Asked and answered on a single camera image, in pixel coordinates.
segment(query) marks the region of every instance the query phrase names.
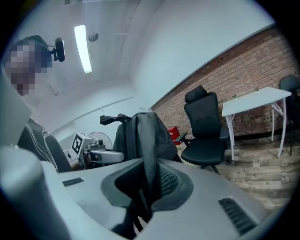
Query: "wooden floor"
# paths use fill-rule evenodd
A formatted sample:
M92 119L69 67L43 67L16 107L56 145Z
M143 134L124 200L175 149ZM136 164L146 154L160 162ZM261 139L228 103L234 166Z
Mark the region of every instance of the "wooden floor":
M274 142L270 138L236 142L234 165L223 162L217 166L224 178L251 194L269 210L280 208L289 201L300 177L300 133L293 132L292 155L289 155L286 140L281 157L277 158L280 138L275 136ZM185 144L177 148L181 156ZM231 155L231 150L226 150L225 155Z

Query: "black chair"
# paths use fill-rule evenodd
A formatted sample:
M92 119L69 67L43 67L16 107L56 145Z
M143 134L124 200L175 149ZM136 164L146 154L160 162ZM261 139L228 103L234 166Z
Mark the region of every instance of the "black chair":
M176 142L184 142L187 146L181 157L202 169L211 166L219 174L215 165L224 159L229 130L221 127L217 95L214 92L207 93L200 85L185 95L185 102L184 110L195 139L189 144L185 139L187 133L176 139Z
M292 93L291 96L286 98L286 115L289 119L289 128L290 128L290 144L291 150L290 155L292 155L292 125L291 121L295 124L295 126L300 128L300 98L297 96L300 91L300 80L294 75L290 75L284 77L280 80L280 89L289 91Z

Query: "fluorescent light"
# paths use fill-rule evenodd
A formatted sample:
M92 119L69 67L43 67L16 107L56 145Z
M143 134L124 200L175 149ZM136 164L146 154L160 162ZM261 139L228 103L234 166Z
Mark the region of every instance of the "fluorescent light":
M86 31L85 25L80 25L74 27L75 38L77 43L77 48L80 56L80 60L85 73L90 73L92 67L90 65L90 57L88 52L88 45L86 43Z

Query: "red box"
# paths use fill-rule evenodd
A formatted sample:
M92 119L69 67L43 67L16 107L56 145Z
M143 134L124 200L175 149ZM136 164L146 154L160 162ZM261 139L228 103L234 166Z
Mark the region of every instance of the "red box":
M173 141L175 141L180 136L177 127L169 127L168 132L170 133ZM180 142L174 142L174 143L175 145L180 145Z

